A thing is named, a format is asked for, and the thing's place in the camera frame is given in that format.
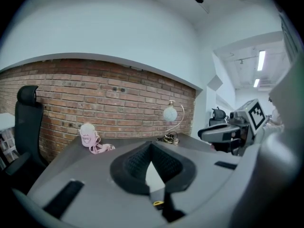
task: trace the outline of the chair headrest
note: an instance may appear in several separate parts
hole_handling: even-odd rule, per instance
[[[17,100],[24,105],[35,105],[37,85],[25,85],[17,93]]]
[[[213,119],[214,120],[221,120],[225,119],[226,113],[220,109],[212,109],[213,110]]]

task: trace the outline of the ceiling fixture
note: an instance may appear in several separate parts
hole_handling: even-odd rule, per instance
[[[259,82],[260,82],[260,79],[257,78],[255,81],[255,85],[253,87],[256,88]]]
[[[265,54],[266,54],[265,51],[260,51],[260,56],[259,56],[259,59],[258,59],[258,66],[257,66],[258,71],[262,71],[262,69],[263,69]]]

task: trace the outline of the pink bag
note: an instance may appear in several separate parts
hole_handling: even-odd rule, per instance
[[[93,154],[103,153],[105,151],[113,150],[115,147],[111,144],[99,144],[100,137],[95,131],[95,127],[90,123],[85,123],[79,130],[82,145],[89,148]]]

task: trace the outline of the pink strap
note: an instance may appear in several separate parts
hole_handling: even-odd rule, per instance
[[[92,147],[89,148],[90,152],[93,154],[99,154],[99,153],[103,153],[109,150],[114,150],[115,147],[111,144],[98,144],[96,143],[95,145],[93,145]]]

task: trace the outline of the black slot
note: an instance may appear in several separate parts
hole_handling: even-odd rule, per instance
[[[71,180],[50,202],[44,210],[59,219],[66,211],[84,184],[78,180]]]
[[[227,169],[231,169],[231,170],[235,170],[235,168],[238,166],[236,164],[231,164],[231,163],[227,163],[227,162],[223,162],[223,161],[218,161],[215,163],[215,165],[227,168]]]

